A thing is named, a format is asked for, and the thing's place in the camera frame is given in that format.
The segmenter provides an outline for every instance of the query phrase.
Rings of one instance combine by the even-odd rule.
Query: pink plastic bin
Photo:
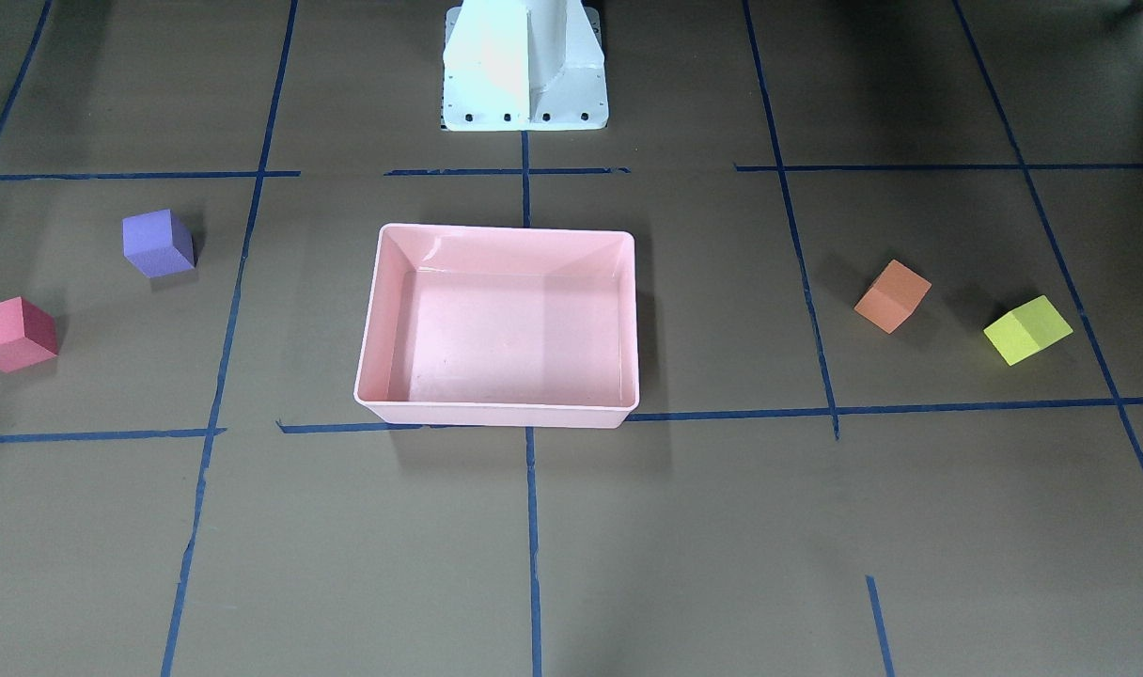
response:
[[[634,239],[385,225],[353,396],[387,423],[616,428],[639,404]]]

